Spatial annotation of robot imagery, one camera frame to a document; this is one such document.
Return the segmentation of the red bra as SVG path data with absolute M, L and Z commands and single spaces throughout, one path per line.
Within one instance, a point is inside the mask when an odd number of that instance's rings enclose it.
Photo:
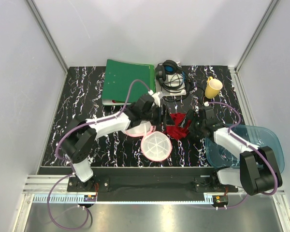
M 186 126 L 181 127 L 180 124 L 186 117 L 186 114 L 184 113 L 173 113 L 170 114 L 170 117 L 173 121 L 173 124 L 167 124 L 166 126 L 166 134 L 169 135 L 171 138 L 176 140 L 181 140 L 183 138 L 186 138 L 186 136 L 189 134 L 188 127 L 191 124 L 191 121 L 188 120 L 188 123 Z

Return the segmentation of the white pink mesh laundry bag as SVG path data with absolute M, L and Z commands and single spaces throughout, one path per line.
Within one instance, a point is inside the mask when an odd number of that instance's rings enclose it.
M 139 126 L 124 130 L 129 137 L 142 137 L 141 151 L 151 161 L 163 161 L 167 159 L 172 151 L 172 144 L 167 135 L 156 131 L 156 127 L 150 122 L 142 122 Z

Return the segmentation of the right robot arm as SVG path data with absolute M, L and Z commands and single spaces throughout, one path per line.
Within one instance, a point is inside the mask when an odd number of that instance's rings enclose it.
M 198 112 L 189 110 L 179 127 L 187 128 L 193 138 L 208 138 L 225 148 L 239 160 L 239 167 L 216 169 L 210 179 L 214 191 L 222 191 L 227 185 L 243 188 L 250 195 L 273 195 L 282 186 L 282 177 L 275 153 L 268 146 L 257 146 L 234 133 L 221 122 L 211 106 Z

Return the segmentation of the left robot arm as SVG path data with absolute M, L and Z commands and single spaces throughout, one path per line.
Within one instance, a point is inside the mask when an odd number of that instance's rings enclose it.
M 136 102 L 121 111 L 98 119 L 79 121 L 74 119 L 61 138 L 56 150 L 62 149 L 68 156 L 72 174 L 78 178 L 78 186 L 83 191 L 94 188 L 94 172 L 87 159 L 92 144 L 100 137 L 121 131 L 128 136 L 141 136 L 141 152 L 150 161 L 167 159 L 172 144 L 167 135 L 156 131 L 161 124 L 161 92 L 149 91 Z

